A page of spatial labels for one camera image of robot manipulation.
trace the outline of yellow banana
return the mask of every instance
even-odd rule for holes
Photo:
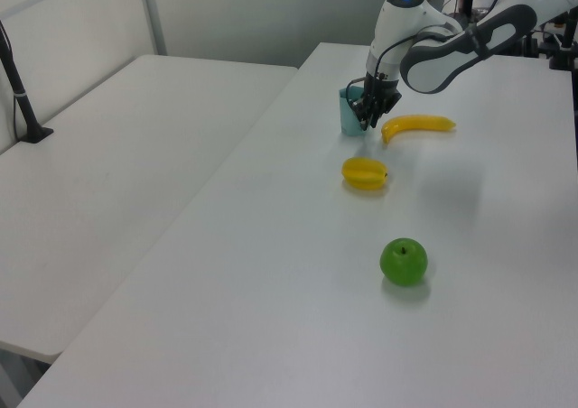
[[[341,173],[351,187],[360,190],[377,190],[387,181],[386,165],[370,158],[349,158]]]
[[[405,130],[431,130],[450,131],[455,123],[445,116],[408,115],[389,119],[381,127],[381,136],[384,144],[388,144],[391,138]]]

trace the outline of teal cup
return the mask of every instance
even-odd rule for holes
[[[365,131],[361,129],[358,118],[351,110],[350,105],[345,98],[345,88],[340,90],[340,113],[341,113],[341,132],[345,135],[364,135]],[[359,86],[350,86],[350,100],[356,101],[361,98],[363,88]]]

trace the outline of floor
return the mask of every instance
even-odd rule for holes
[[[0,408],[15,408],[49,365],[0,349]]]

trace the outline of toy banana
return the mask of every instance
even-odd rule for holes
[[[389,119],[381,127],[381,136],[384,144],[388,144],[391,138],[405,130],[430,130],[450,131],[455,123],[444,116],[408,115]]]
[[[360,190],[377,190],[387,181],[386,165],[370,158],[349,158],[341,173],[351,187]]]

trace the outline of toy fruit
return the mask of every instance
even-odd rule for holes
[[[455,123],[445,116],[408,115],[389,119],[381,127],[381,136],[384,144],[388,144],[391,138],[405,130],[430,130],[450,131]]]
[[[414,239],[398,238],[383,250],[379,266],[392,283],[411,286],[424,277],[427,254],[422,245]]]
[[[351,187],[360,190],[377,190],[387,181],[386,165],[370,158],[349,158],[343,163],[341,173]]]

